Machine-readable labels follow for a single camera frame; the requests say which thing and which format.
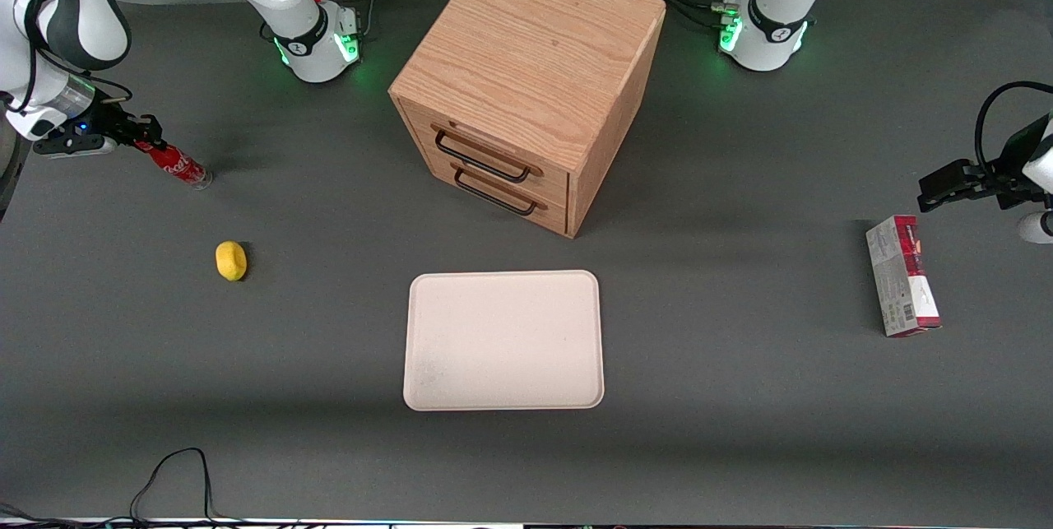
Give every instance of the red can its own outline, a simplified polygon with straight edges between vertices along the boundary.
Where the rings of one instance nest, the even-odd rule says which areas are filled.
[[[150,155],[157,166],[185,181],[193,189],[203,190],[212,183],[212,172],[173,144],[167,144],[164,151],[146,142],[136,142],[135,145]]]

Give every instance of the gray table surface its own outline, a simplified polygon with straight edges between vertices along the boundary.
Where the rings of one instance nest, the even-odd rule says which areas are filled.
[[[385,90],[444,0],[379,1],[364,61],[309,86],[249,5],[131,7],[127,109],[217,172],[130,150],[31,160],[0,227],[0,498],[124,510],[196,445],[222,512],[563,523],[1053,524],[1050,248],[1021,211],[920,220],[946,327],[880,333],[863,231],[970,154],[978,105],[1053,77],[1040,0],[820,0],[775,74],[670,16],[642,109],[562,239],[429,175]],[[1049,109],[1007,96],[992,150]],[[247,281],[215,244],[251,244]],[[402,403],[418,274],[600,280],[594,410]],[[196,462],[144,504],[194,515]]]

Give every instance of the metal connector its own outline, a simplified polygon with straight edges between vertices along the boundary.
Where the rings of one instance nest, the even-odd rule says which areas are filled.
[[[715,2],[710,4],[710,11],[730,17],[738,16],[738,5],[730,2]]]

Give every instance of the drawer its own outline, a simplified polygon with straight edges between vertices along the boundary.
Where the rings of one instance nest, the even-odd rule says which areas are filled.
[[[567,234],[567,207],[542,198],[532,198],[521,190],[458,161],[433,163],[435,177],[451,185],[545,229]]]
[[[516,156],[515,149],[496,149],[480,141],[470,129],[457,124],[432,110],[400,100],[410,128],[432,169],[452,161],[474,168],[475,172],[500,180],[505,188],[521,190],[531,197],[567,204],[569,177],[544,161]]]

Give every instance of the wooden cabinet top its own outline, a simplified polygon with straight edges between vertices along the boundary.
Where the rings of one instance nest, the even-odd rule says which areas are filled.
[[[450,0],[391,93],[579,172],[664,12],[660,0]]]

